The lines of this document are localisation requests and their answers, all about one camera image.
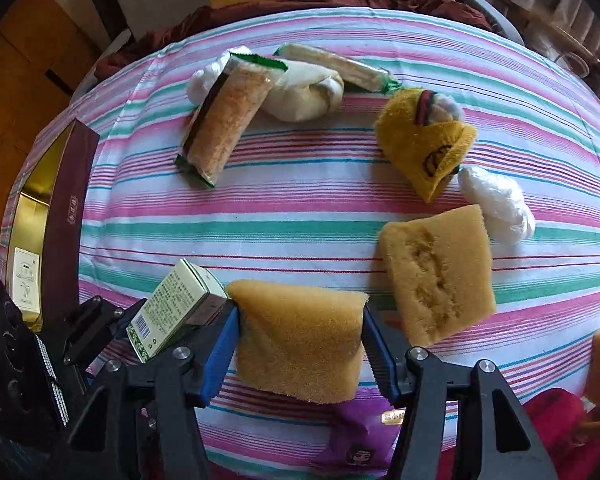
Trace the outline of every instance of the yellow knit hat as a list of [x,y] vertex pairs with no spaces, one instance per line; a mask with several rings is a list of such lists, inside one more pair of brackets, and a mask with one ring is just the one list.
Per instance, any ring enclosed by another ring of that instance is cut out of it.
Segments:
[[422,88],[398,90],[376,121],[378,146],[427,204],[446,188],[478,134],[461,121],[427,124],[434,95]]

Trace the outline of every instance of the green and white box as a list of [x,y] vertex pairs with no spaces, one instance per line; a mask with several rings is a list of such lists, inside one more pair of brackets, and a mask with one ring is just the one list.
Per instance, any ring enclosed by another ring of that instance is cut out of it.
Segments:
[[160,282],[126,328],[129,341],[145,363],[181,326],[211,322],[228,297],[208,270],[181,259]]

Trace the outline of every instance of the gold label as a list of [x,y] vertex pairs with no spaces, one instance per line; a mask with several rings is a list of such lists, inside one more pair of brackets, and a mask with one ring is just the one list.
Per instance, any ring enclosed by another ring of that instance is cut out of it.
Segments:
[[386,426],[400,426],[404,419],[404,408],[401,410],[391,410],[390,412],[384,412],[380,416],[380,420]]

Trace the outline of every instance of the barcode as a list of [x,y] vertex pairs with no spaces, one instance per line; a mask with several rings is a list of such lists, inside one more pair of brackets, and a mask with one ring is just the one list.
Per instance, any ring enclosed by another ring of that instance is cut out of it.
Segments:
[[142,339],[147,339],[151,333],[151,330],[149,330],[149,327],[147,326],[142,314],[138,314],[138,330],[142,335]]

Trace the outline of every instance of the brown cloth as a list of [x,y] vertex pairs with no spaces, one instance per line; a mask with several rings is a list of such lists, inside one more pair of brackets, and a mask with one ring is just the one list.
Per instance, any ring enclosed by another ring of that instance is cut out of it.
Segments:
[[204,30],[277,12],[325,7],[410,10],[492,31],[483,13],[455,0],[261,0],[233,4],[220,9],[204,6],[187,16],[179,25],[149,32],[139,41],[103,58],[96,66],[95,76],[99,82],[103,81],[128,64]]

